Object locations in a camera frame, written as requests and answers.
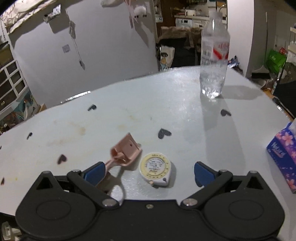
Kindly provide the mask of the pink plastic clip tool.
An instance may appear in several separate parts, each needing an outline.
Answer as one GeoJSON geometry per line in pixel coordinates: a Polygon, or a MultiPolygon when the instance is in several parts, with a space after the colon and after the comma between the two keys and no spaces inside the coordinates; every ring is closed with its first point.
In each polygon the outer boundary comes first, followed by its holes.
{"type": "Polygon", "coordinates": [[[131,133],[127,133],[115,146],[110,149],[110,159],[104,163],[104,175],[96,186],[107,177],[109,170],[115,166],[131,166],[142,153],[142,148],[131,133]]]}

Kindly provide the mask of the round white tape measure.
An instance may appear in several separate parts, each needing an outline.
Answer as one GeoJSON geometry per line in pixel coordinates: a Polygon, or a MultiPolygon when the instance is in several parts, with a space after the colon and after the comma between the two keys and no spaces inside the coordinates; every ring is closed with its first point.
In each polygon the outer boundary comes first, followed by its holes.
{"type": "Polygon", "coordinates": [[[171,177],[171,161],[161,153],[149,153],[141,159],[139,172],[149,185],[166,187],[171,177]]]}

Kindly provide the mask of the purple floral tissue pack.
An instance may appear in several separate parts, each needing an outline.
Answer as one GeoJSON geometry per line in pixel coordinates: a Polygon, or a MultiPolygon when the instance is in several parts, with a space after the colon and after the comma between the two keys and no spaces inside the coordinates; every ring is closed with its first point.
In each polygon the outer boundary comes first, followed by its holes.
{"type": "Polygon", "coordinates": [[[295,120],[289,122],[285,128],[278,132],[266,148],[272,157],[292,193],[295,193],[295,120]]]}

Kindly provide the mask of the white plastic drawer unit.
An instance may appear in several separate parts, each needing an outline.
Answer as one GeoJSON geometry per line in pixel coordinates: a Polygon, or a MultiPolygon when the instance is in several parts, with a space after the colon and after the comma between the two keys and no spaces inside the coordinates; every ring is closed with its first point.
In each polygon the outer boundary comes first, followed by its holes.
{"type": "Polygon", "coordinates": [[[18,100],[27,89],[28,85],[16,60],[1,68],[1,111],[18,100]]]}

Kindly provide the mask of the clear water bottle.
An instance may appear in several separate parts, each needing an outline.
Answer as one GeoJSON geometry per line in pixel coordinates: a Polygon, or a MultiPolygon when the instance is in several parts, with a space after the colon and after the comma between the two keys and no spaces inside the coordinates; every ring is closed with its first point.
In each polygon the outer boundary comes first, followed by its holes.
{"type": "Polygon", "coordinates": [[[212,11],[201,33],[201,93],[209,99],[220,96],[225,83],[230,35],[222,23],[222,13],[212,11]]]}

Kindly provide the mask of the white plush sheep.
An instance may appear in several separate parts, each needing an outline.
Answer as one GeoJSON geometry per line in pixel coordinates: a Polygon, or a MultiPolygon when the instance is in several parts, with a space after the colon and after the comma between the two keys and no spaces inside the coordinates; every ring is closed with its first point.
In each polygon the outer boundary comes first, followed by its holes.
{"type": "Polygon", "coordinates": [[[147,8],[145,6],[136,6],[133,10],[134,17],[139,18],[139,17],[147,17],[147,8]]]}

